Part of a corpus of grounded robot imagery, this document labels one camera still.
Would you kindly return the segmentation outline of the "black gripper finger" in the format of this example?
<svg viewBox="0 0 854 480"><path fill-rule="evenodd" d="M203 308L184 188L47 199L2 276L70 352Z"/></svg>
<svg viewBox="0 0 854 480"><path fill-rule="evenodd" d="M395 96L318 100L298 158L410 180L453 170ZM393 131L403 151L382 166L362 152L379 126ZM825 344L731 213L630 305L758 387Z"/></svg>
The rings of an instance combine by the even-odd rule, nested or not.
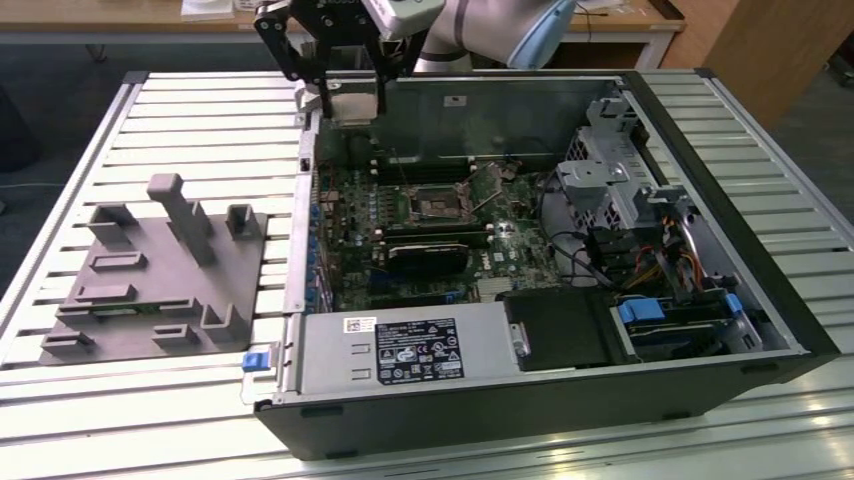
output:
<svg viewBox="0 0 854 480"><path fill-rule="evenodd" d="M262 3L255 10L255 31L284 76L292 81L302 80L312 88L312 92L320 99L323 115L326 118L332 118L334 108L326 66L319 60L303 57L290 43L287 36L290 13L288 3Z"/></svg>
<svg viewBox="0 0 854 480"><path fill-rule="evenodd" d="M401 77L409 77L415 71L421 51L429 32L422 31L403 39L390 53L385 50L386 42L379 38L368 39L368 58L376 78L376 113L387 112L386 85Z"/></svg>

